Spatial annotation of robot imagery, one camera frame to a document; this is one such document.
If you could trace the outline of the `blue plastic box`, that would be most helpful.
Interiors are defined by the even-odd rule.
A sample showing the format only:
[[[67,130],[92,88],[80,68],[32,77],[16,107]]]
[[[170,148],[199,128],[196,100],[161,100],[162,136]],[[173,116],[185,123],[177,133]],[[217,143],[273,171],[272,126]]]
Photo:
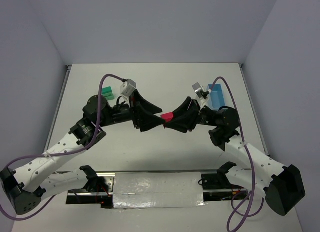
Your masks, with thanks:
[[[222,106],[225,106],[225,99],[223,96],[223,89],[220,84],[216,84],[210,93],[210,101],[208,106],[210,109],[219,110]]]

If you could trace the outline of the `red triangular wood block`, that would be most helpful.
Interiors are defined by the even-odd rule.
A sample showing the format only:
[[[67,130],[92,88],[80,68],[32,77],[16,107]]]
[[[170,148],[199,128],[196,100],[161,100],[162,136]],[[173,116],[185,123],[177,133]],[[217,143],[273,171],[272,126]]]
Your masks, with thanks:
[[[163,127],[165,128],[166,124],[174,118],[174,114],[172,112],[168,112],[168,113],[162,114],[160,117],[164,119]]]

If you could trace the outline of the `light green rectangular block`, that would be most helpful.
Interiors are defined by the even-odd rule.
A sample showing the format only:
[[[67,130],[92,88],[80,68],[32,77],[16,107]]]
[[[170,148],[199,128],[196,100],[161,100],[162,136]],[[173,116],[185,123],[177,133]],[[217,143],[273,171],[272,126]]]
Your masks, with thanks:
[[[111,101],[114,100],[114,94],[111,90],[106,90],[102,92],[102,96],[107,100],[107,101]]]

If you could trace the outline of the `dark green rectangular block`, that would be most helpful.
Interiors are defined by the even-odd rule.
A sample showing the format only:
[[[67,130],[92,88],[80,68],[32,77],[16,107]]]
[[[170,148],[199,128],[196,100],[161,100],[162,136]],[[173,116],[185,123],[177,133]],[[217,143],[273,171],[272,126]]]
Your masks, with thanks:
[[[113,91],[112,91],[112,87],[111,86],[108,86],[108,87],[104,87],[104,88],[102,88],[102,90],[101,90],[101,93],[102,94],[108,94],[108,93],[112,93]]]

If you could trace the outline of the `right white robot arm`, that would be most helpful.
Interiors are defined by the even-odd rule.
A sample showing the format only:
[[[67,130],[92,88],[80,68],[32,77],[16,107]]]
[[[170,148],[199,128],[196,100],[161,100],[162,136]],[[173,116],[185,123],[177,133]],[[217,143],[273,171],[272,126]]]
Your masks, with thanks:
[[[196,125],[213,126],[209,130],[212,143],[235,158],[223,164],[218,173],[231,184],[250,189],[262,196],[269,207],[279,215],[286,215],[305,195],[301,172],[295,165],[286,166],[273,160],[243,139],[240,117],[232,107],[212,110],[200,107],[188,97],[175,111],[162,115],[164,127],[183,133]]]

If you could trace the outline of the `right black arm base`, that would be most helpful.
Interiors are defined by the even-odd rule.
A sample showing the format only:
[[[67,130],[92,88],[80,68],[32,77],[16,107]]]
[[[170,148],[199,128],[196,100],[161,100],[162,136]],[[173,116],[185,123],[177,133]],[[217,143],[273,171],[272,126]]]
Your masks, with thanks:
[[[203,189],[203,199],[209,201],[229,201],[240,193],[236,199],[244,199],[248,191],[244,187],[231,184],[226,177],[215,173],[202,173],[198,184]]]

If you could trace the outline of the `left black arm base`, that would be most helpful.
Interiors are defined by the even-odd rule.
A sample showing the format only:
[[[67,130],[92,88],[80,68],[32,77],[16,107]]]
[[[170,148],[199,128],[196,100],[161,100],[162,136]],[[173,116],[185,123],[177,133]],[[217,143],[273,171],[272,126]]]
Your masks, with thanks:
[[[67,192],[67,205],[99,205],[101,208],[112,209],[115,174],[101,174],[105,180],[104,185],[97,185],[89,191],[85,189],[73,189]]]

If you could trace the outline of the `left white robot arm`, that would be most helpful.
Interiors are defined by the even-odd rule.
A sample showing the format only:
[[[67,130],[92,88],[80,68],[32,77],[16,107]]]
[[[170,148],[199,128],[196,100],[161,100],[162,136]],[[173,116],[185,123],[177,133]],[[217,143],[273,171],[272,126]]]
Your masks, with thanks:
[[[54,146],[41,155],[29,156],[30,162],[23,166],[16,169],[6,166],[1,170],[2,187],[18,215],[29,213],[42,200],[51,200],[64,191],[108,188],[104,177],[89,165],[73,171],[58,171],[105,137],[103,127],[133,121],[134,126],[144,132],[165,123],[158,116],[162,109],[145,100],[138,90],[121,97],[125,100],[123,103],[110,106],[102,95],[92,96],[83,108],[83,117]]]

